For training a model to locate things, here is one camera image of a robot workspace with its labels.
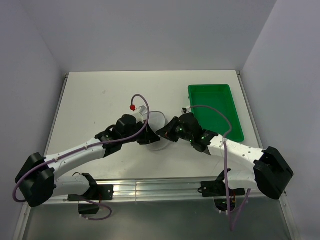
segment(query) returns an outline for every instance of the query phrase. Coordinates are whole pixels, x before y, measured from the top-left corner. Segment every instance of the purple cable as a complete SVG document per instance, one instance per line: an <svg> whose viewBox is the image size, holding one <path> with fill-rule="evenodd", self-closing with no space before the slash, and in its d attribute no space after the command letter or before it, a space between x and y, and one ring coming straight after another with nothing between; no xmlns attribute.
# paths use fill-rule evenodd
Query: purple cable
<svg viewBox="0 0 320 240"><path fill-rule="evenodd" d="M215 109L214 107L211 106L207 106L207 105L194 105L191 106L190 108L207 108L207 109L211 109L213 111L215 111L216 113L218 113L221 117L223 117L226 122L229 125L229 130L227 132L225 132L225 134L222 136L224 139L226 138L226 136L232 131L232 125L231 122L228 120L228 118L223 115L220 111L218 111L217 109ZM236 209L234 209L233 211L231 211L231 206L230 206L230 194L229 194L229 183L228 183L228 151L227 151L227 144L223 139L223 146L224 146L224 181L225 181L225 192L226 192L226 207L227 207L227 211L228 211L228 220L229 220L229 226L230 226L230 231L233 231L236 227L236 223L237 220L240 216L240 213L242 211L242 209L244 208L244 205L246 204L248 197L250 195L251 189L248 189L248 191L246 192L245 198L243 200L243 202L241 203L240 207L238 208L238 211L236 213L235 219L232 222L232 218L231 218L231 213L234 212Z"/></svg>
<svg viewBox="0 0 320 240"><path fill-rule="evenodd" d="M144 125L142 126L142 128L141 128L137 133L133 134L132 136L129 136L129 137L126 137L126 138L122 138L122 139L117 139L117 140L102 141L102 142L93 143L93 144L88 145L88 146L87 146L87 149L92 148L92 147L95 147L95 146L98 146L98 145L112 144L112 143L120 143L120 142L123 142L123 141L127 141L127 140L130 140L130 139L135 138L135 137L138 136L140 133L142 133L142 131L147 127L147 124L148 124L148 121L149 121L149 118L150 118L150 108L149 108L149 104L148 104L147 100L146 100L142 95L140 95L140 94L135 94L135 95L133 95L133 97L131 98L131 105L133 104L134 99L135 99L136 97L140 97L140 98L144 101L144 103L145 103L145 105L146 105L146 108L147 108L147 117L146 117L146 120L145 120ZM46 162L41 163L41 164L39 164L38 166L32 168L32 169L31 169L30 171L28 171L25 175L23 175L23 176L19 179L19 181L16 183L16 185L15 185L15 187L14 187L14 189L13 189L13 193L12 193L12 198L13 198L13 200L14 200L15 202L17 202L17 203L24 203L24 202L27 201L27 200L25 200L25 199L24 199L24 200L17 199L17 190L18 190L20 184L21 184L30 174L32 174L33 172L35 172L36 170L42 168L42 167L45 166L45 165L49 165L49 164L54 163L54 162L56 162L56 161L65 159L65 158L67 158L67 157L69 157L69 156L71 156L71 155L73 155L73 154L76 154L76 153L78 153L78 152L81 152L81 151L83 151L83 150L85 150L85 149L86 149L85 147L80 147L80 148L78 148L78 149L76 149L76 150L70 151L70 152L68 152L68 153L66 153L66 154L64 154L64 155L59 156L59 157L57 158L57 160L52 159L52 160L46 161ZM90 201L90 200L86 200L86 199L83 199L83 200L86 201L86 202L88 202L88 203L91 203L91 204L95 204L95 205L98 205L98 206L105 207L105 208L107 208L107 209L110 210L109 215L106 216L106 217L103 217L103 218L90 218L90 217L86 217L86 216L85 216L85 217L84 217L85 219L92 220L92 221L99 221L99 220L104 220L104 219L107 219L107 218L110 217L110 215L111 215L111 213L112 213L112 210L111 210L111 208L108 207L107 205L104 205L104 204L102 204L102 203L97 203L97 202L94 202L94 201Z"/></svg>

